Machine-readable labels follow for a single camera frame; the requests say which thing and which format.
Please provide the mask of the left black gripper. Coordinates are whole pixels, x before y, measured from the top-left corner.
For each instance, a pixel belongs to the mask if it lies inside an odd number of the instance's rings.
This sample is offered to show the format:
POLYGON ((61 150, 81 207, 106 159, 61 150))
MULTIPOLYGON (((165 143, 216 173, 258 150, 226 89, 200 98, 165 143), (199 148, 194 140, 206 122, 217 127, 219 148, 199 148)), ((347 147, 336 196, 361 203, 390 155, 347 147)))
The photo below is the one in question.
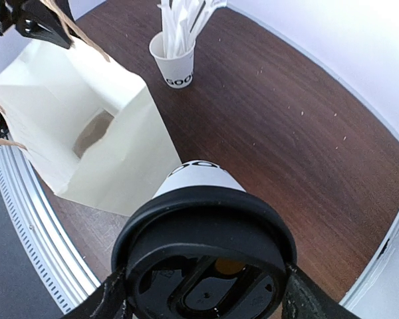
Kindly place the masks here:
POLYGON ((57 14, 40 1, 0 0, 0 36, 13 25, 23 37, 70 49, 68 36, 57 14))

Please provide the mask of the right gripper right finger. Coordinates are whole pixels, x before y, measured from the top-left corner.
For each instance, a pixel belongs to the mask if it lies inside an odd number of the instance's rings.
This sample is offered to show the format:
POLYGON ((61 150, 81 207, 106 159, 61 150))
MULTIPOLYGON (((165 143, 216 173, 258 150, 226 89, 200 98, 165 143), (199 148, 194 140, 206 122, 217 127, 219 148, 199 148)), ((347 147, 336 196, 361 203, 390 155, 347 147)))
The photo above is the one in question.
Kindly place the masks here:
POLYGON ((287 287, 282 299, 284 319, 359 319, 323 291, 296 264, 287 263, 287 287))

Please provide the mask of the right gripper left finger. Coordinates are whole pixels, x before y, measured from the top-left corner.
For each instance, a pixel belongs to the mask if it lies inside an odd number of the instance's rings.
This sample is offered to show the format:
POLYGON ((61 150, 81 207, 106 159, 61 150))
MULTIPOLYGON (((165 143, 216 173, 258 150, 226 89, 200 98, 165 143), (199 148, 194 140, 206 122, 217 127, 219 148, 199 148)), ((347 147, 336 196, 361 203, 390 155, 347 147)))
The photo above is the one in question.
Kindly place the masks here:
POLYGON ((126 293, 126 268, 118 267, 84 302, 62 319, 129 318, 126 293))

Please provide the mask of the black plastic cup lid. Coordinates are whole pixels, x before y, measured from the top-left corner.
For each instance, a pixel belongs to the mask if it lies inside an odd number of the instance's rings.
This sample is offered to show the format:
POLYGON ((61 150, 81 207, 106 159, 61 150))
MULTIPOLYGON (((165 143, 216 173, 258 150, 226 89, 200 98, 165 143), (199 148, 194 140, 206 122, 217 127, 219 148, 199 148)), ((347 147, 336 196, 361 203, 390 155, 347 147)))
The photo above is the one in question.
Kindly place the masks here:
POLYGON ((122 228, 111 265, 124 266, 137 318, 268 318, 297 261, 292 233, 260 198, 185 187, 141 206, 122 228))

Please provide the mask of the brown paper bag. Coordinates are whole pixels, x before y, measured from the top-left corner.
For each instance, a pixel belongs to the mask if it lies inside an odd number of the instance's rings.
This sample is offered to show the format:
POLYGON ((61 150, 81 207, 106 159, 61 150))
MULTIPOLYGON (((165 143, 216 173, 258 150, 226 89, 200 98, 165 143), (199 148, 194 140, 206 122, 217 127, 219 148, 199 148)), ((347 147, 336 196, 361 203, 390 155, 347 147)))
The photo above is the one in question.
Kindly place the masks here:
POLYGON ((145 81, 74 23, 66 1, 0 1, 0 34, 30 38, 0 73, 0 145, 53 193, 132 215, 180 157, 145 81))

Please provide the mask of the white paper coffee cup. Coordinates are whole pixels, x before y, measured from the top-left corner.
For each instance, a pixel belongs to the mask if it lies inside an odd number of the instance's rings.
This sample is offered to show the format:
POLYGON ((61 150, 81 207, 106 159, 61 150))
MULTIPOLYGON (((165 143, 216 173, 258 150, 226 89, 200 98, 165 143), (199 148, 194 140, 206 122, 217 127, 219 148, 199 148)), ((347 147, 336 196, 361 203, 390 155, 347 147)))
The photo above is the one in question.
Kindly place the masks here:
POLYGON ((173 169, 152 198, 185 187, 214 186, 244 191, 225 169, 205 160, 192 160, 173 169))

